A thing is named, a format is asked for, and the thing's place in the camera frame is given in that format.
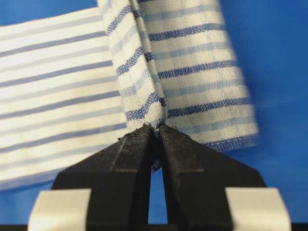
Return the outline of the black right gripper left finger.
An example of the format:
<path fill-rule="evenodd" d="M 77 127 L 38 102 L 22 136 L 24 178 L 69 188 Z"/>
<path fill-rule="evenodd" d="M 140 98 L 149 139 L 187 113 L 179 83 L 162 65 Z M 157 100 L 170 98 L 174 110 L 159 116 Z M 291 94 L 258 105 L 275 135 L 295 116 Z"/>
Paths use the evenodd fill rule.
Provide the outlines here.
<path fill-rule="evenodd" d="M 30 231 L 136 231 L 148 222 L 152 129 L 144 125 L 61 171 L 42 191 Z"/>

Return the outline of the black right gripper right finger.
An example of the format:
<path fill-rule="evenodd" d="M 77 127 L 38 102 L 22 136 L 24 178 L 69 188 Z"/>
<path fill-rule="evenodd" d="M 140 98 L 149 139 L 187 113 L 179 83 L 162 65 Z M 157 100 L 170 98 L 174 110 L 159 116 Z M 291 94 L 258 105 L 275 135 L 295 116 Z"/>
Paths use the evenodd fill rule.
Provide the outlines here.
<path fill-rule="evenodd" d="M 168 178 L 187 231 L 288 231 L 290 217 L 276 188 L 257 170 L 162 125 Z"/>

